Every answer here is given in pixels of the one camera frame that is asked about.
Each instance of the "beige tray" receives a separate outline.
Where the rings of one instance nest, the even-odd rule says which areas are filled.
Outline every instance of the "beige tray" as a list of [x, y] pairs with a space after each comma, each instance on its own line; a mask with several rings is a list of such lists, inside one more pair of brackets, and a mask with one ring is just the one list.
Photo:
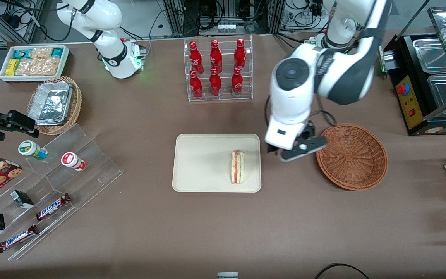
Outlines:
[[[232, 184], [232, 151], [245, 152], [244, 183]], [[175, 147], [173, 189], [177, 192], [241, 192], [261, 189], [261, 155], [255, 134], [181, 134]]]

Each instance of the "white tray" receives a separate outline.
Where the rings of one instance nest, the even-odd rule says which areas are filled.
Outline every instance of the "white tray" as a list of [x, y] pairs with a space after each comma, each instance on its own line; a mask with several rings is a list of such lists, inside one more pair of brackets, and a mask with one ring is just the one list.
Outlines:
[[[13, 58], [15, 51], [17, 50], [28, 50], [35, 47], [45, 47], [45, 48], [55, 48], [63, 49], [62, 56], [60, 58], [60, 63], [58, 64], [58, 69], [54, 76], [6, 76], [5, 71], [8, 66], [8, 61]], [[5, 62], [0, 70], [0, 79], [6, 81], [7, 83], [31, 83], [36, 81], [47, 81], [51, 78], [58, 78], [62, 76], [65, 65], [67, 64], [67, 59], [69, 56], [69, 49], [64, 45], [35, 45], [35, 46], [12, 46], [9, 48]]]
[[[244, 183], [232, 184], [232, 151], [245, 152]], [[255, 193], [261, 189], [261, 149], [255, 134], [181, 134], [175, 147], [177, 192]]]

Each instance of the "clear acrylic shelf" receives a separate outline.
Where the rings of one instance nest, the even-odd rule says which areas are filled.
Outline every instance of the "clear acrylic shelf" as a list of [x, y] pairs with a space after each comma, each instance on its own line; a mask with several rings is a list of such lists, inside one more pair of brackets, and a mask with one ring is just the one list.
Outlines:
[[[92, 198], [122, 175], [115, 163], [106, 156], [93, 141], [88, 131], [75, 124], [67, 132], [48, 143], [48, 157], [43, 161], [27, 158], [29, 172], [15, 185], [6, 188], [0, 195], [0, 213], [5, 216], [6, 230], [0, 235], [0, 242], [21, 233], [37, 224], [39, 235], [24, 243], [19, 243], [1, 253], [2, 257], [17, 260], [40, 242], [46, 235], [82, 208]], [[83, 171], [76, 171], [60, 163], [61, 154], [74, 152], [87, 162]], [[18, 189], [26, 192], [35, 206], [30, 210], [18, 208], [10, 193]], [[69, 193], [72, 201], [61, 207], [46, 219], [37, 222], [35, 214], [56, 201], [64, 193]]]
[[[241, 97], [234, 97], [232, 95], [232, 76], [234, 69], [235, 49], [237, 48], [237, 39], [244, 39], [244, 48], [246, 52], [245, 67], [242, 69], [242, 95]], [[251, 36], [229, 36], [218, 37], [218, 46], [220, 47], [221, 54], [223, 55], [223, 72], [220, 74], [221, 78], [221, 95], [214, 97], [211, 94], [211, 86], [209, 84], [209, 77], [211, 76], [211, 60], [209, 54], [211, 53], [211, 40], [214, 38], [193, 38], [184, 40], [184, 62], [185, 62], [185, 79], [187, 82], [187, 96], [189, 101], [223, 101], [223, 100], [246, 100], [253, 99], [253, 49], [252, 49], [252, 37]], [[202, 99], [196, 99], [192, 95], [190, 89], [190, 76], [189, 72], [192, 69], [190, 63], [190, 48], [188, 44], [191, 41], [197, 43], [197, 48], [202, 55], [202, 65], [204, 66], [204, 73], [199, 75], [202, 82]]]

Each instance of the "wicker basket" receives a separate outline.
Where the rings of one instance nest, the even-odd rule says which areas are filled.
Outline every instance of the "wicker basket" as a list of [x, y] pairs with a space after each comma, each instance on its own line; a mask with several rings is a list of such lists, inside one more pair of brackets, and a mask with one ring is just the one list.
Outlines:
[[[71, 78], [67, 76], [60, 76], [52, 78], [48, 81], [45, 81], [45, 83], [57, 83], [59, 81], [66, 81], [67, 83], [71, 83], [73, 85], [73, 92], [71, 96], [71, 104], [67, 116], [67, 121], [65, 124], [61, 126], [37, 126], [36, 129], [38, 129], [41, 133], [47, 134], [49, 136], [56, 136], [58, 134], [62, 134], [66, 132], [68, 129], [70, 129], [78, 119], [78, 115], [80, 114], [80, 106], [82, 105], [82, 93], [80, 92], [80, 88], [78, 88], [75, 81], [73, 81]], [[32, 94], [32, 97], [30, 98], [30, 102], [27, 106], [27, 113], [30, 111], [30, 107], [32, 106], [32, 103], [34, 102], [34, 97], [36, 95], [37, 88], [34, 90], [34, 94]]]
[[354, 124], [330, 127], [322, 134], [328, 139], [328, 145], [316, 153], [317, 162], [333, 183], [364, 191], [383, 180], [388, 160], [375, 135]]

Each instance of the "yogurt cup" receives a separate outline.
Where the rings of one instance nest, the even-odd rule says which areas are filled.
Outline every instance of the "yogurt cup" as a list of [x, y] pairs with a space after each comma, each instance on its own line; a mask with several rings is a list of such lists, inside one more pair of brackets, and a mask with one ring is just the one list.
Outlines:
[[23, 156], [34, 157], [37, 160], [44, 160], [48, 156], [48, 151], [33, 141], [23, 141], [20, 143], [18, 145], [18, 152]]
[[67, 152], [62, 156], [62, 164], [63, 166], [72, 168], [74, 170], [83, 170], [87, 163], [80, 159], [77, 154], [73, 152]]

